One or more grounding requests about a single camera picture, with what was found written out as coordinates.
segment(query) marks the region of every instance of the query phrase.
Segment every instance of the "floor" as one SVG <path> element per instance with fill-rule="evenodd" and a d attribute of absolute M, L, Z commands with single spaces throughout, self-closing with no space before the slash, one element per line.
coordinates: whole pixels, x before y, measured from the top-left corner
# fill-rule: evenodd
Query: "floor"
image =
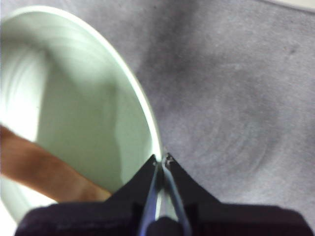
<path fill-rule="evenodd" d="M 6 0 L 73 13 L 123 56 L 167 150 L 223 202 L 315 230 L 315 14 L 260 0 Z"/>

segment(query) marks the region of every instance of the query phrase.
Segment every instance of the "gray carpet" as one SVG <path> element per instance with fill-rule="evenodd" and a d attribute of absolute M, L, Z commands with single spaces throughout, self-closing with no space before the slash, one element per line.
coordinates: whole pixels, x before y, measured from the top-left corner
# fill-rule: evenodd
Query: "gray carpet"
<path fill-rule="evenodd" d="M 315 14 L 259 0 L 6 0 L 95 27 L 143 85 L 162 140 L 224 202 L 315 229 Z"/>

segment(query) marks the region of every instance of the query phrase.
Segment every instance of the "light green bowl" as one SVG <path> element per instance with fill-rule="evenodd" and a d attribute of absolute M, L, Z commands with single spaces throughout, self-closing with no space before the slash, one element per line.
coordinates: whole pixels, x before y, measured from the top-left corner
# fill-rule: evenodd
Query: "light green bowl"
<path fill-rule="evenodd" d="M 1 122 L 115 192 L 155 154 L 158 127 L 139 82 L 91 26 L 32 6 L 1 22 Z M 18 222 L 52 200 L 7 179 L 1 199 Z"/>

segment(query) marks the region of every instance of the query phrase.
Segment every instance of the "black plastic object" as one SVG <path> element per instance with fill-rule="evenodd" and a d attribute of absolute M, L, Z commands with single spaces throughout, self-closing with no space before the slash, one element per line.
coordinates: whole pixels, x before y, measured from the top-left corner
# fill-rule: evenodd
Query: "black plastic object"
<path fill-rule="evenodd" d="M 169 169 L 194 236 L 313 235 L 295 211 L 276 206 L 223 204 L 198 185 L 173 158 Z M 63 203 L 31 210 L 15 236 L 136 236 L 154 170 L 155 158 L 151 156 L 126 185 L 103 203 Z M 158 228 L 165 230 L 167 225 L 170 233 L 180 235 L 180 225 L 169 218 L 151 223 L 147 235 L 154 236 Z"/>
<path fill-rule="evenodd" d="M 169 217 L 162 217 L 151 223 L 147 229 L 147 236 L 183 236 L 183 227 Z"/>

